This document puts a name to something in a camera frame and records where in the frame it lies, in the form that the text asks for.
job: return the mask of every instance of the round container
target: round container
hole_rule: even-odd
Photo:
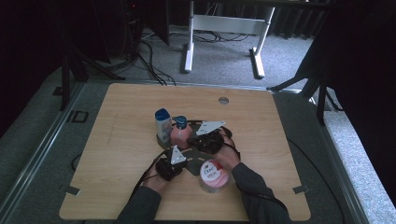
[[[216,193],[227,184],[230,176],[218,161],[205,161],[200,170],[201,188],[208,193]]]

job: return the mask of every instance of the wooden table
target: wooden table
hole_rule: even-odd
[[[227,97],[223,105],[220,97]],[[307,220],[310,211],[290,148],[268,91],[112,84],[60,210],[64,219],[115,219],[134,185],[163,150],[156,141],[154,113],[224,120],[242,161],[261,174],[293,220]],[[248,220],[240,193],[230,184],[219,193],[204,192],[188,171],[173,179],[163,195],[158,220]]]

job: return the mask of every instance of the person's right hand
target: person's right hand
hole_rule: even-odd
[[[233,141],[227,137],[223,130],[220,131],[220,134],[223,135],[224,143],[235,147]],[[213,157],[221,164],[222,167],[229,171],[231,171],[237,164],[239,164],[239,162],[241,162],[238,155],[236,155],[236,152],[231,147],[226,145],[223,145],[219,152],[214,154]]]

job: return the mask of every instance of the white metal stand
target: white metal stand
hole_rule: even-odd
[[[270,13],[265,20],[252,20],[230,17],[194,15],[194,2],[190,2],[190,22],[189,35],[190,40],[187,48],[185,71],[187,73],[192,71],[192,56],[194,52],[193,32],[194,30],[205,30],[224,33],[236,33],[245,35],[259,35],[259,43],[256,48],[251,49],[251,57],[255,63],[257,75],[264,77],[264,68],[262,66],[262,45],[268,33],[268,28],[274,14],[274,7],[270,8]]]

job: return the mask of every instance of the person's right arm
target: person's right arm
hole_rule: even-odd
[[[224,142],[233,145],[226,136]],[[272,190],[266,186],[262,176],[242,163],[232,148],[224,146],[213,156],[225,169],[232,172],[236,185],[243,191],[241,193],[242,203],[250,223],[291,223],[288,212],[279,203],[252,196],[275,197]]]

